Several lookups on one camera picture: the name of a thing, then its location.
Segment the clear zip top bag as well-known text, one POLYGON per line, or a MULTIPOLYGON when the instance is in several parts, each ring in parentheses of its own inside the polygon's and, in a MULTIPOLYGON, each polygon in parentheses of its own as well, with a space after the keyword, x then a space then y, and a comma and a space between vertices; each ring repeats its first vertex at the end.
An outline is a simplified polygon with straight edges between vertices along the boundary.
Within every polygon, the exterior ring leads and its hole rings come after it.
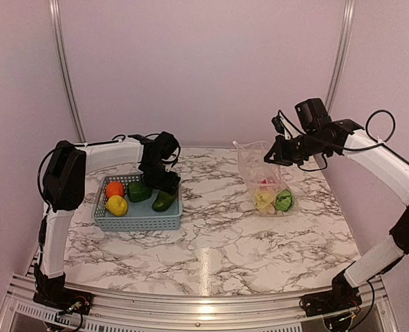
POLYGON ((295 198, 284 182, 279 165, 266 163, 264 157, 272 144, 257 141, 240 144, 237 149, 237 168, 255 208, 264 215, 283 215, 292 211, 295 198))

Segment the green orange toy mango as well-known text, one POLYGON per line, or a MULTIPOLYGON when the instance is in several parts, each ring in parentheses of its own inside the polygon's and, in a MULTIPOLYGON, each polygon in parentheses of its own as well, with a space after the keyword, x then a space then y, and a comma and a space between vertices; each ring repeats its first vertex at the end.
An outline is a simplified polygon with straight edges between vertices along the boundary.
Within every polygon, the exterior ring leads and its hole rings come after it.
POLYGON ((176 193, 169 194, 167 192, 159 191, 155 201, 152 203, 152 209, 155 212, 164 212, 170 208, 176 200, 176 193))

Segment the green toy pepper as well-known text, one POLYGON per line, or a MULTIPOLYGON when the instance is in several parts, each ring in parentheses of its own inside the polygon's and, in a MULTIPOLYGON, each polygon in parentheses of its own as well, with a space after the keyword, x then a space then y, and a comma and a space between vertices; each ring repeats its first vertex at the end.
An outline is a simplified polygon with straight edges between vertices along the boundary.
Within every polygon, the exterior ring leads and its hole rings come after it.
POLYGON ((145 186, 140 181, 129 182, 127 184, 127 196, 132 203, 139 203, 152 196, 152 188, 145 186))

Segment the yellow toy bananas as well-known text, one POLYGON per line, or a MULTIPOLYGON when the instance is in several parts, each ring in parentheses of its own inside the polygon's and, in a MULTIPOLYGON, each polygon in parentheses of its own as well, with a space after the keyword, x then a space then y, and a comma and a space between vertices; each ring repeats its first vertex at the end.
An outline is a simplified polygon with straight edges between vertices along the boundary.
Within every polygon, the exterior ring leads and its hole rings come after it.
POLYGON ((254 193, 253 202, 262 214, 274 214, 276 196, 277 194, 271 190, 257 190, 254 193))

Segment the orange toy fruit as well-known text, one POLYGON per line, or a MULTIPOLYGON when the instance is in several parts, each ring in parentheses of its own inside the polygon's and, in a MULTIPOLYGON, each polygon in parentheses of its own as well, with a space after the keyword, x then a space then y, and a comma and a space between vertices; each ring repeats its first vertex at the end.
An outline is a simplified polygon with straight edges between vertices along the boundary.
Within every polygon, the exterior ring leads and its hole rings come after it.
POLYGON ((117 181, 110 182, 106 187, 106 196, 110 199, 112 196, 125 197, 125 187, 122 183, 117 181))

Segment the yellow toy lemon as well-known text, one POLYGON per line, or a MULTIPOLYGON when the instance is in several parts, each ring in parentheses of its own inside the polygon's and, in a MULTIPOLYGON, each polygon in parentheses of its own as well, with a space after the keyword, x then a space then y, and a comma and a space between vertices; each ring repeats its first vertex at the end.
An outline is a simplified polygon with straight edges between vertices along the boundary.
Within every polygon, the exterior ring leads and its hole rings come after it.
POLYGON ((106 205, 106 209, 114 216, 125 216, 128 211, 128 203, 127 201, 119 195, 111 196, 106 205))

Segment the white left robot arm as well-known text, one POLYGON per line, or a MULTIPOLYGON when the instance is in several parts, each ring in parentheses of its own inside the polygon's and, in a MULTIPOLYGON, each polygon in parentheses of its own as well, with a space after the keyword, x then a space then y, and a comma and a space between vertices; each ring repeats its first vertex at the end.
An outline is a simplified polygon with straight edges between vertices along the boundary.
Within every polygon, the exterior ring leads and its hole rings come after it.
POLYGON ((178 140, 165 131, 152 136, 116 136, 102 142, 58 142, 37 172, 39 195, 46 205, 38 236, 39 259, 34 267, 37 293, 56 308, 70 302, 65 286, 64 248, 70 220, 84 200, 88 173, 133 163, 144 185, 172 194, 180 177, 171 167, 180 152, 178 140))

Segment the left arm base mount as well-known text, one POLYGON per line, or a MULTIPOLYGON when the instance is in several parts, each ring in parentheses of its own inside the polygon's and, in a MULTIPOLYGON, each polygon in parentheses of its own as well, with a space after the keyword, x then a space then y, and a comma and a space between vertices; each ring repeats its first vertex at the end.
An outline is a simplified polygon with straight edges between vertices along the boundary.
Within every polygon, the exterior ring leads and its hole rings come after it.
POLYGON ((36 292, 33 301, 44 306, 58 309, 60 315, 79 313, 88 315, 91 309, 93 295, 88 292, 63 288, 61 293, 46 296, 36 292))

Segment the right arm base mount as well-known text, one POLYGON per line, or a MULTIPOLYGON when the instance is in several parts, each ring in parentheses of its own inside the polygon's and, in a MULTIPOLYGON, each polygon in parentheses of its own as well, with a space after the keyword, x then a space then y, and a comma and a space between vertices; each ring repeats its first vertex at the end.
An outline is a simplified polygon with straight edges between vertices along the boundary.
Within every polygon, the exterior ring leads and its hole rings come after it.
POLYGON ((307 317, 313 317, 358 307, 362 303, 363 301, 358 293, 334 297, 332 291, 325 291, 303 295, 300 298, 299 305, 305 311, 307 317))

